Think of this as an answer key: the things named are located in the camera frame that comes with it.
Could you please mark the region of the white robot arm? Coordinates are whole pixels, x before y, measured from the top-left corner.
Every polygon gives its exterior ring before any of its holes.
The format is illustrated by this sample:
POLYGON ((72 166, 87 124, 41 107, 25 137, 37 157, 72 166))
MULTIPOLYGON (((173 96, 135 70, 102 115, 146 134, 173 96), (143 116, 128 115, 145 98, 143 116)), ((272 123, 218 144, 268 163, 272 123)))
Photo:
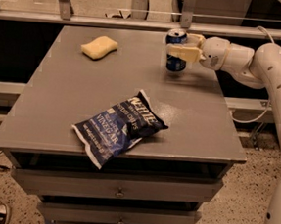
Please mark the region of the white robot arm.
MULTIPOLYGON (((239 83, 268 93, 281 149, 281 47, 265 43, 257 49, 201 34, 188 34, 183 42, 166 46, 166 52, 189 63, 229 73, 239 83)), ((281 224, 281 180, 267 209, 264 224, 281 224)))

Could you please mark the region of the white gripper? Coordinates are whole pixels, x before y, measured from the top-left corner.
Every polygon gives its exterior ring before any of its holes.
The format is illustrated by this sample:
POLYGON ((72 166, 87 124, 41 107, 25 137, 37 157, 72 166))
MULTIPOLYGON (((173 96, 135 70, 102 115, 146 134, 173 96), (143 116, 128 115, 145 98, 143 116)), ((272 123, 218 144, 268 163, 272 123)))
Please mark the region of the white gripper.
POLYGON ((229 49, 228 40, 219 37, 206 39, 204 35, 189 33, 186 46, 177 44, 166 46, 169 55, 189 63, 199 61, 202 66, 212 70, 221 69, 229 49))

